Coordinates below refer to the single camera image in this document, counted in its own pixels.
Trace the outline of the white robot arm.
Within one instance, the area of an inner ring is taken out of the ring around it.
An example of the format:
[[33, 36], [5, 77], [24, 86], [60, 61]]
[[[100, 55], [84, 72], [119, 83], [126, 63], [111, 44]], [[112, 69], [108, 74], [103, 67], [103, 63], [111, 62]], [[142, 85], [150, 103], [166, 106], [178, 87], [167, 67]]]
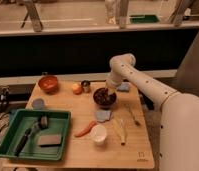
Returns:
[[160, 171], [199, 171], [199, 97], [146, 75], [135, 63], [130, 53], [110, 59], [110, 93], [127, 79], [160, 108]]

